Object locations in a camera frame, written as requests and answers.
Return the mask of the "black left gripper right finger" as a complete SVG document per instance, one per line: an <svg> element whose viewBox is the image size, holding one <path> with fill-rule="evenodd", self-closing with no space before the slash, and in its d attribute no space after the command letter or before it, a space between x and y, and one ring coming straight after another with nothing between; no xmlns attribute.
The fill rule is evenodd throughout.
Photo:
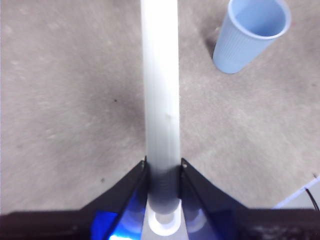
<svg viewBox="0 0 320 240"><path fill-rule="evenodd" d="M190 240L318 240L315 209L248 208L181 160L180 198Z"/></svg>

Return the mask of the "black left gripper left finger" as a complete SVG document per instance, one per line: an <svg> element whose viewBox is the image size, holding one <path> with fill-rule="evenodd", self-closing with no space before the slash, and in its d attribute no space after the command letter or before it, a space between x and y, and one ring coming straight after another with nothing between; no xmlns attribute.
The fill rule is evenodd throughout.
<svg viewBox="0 0 320 240"><path fill-rule="evenodd" d="M1 215L2 240L139 240L148 195L148 163L140 161L109 190L77 210Z"/></svg>

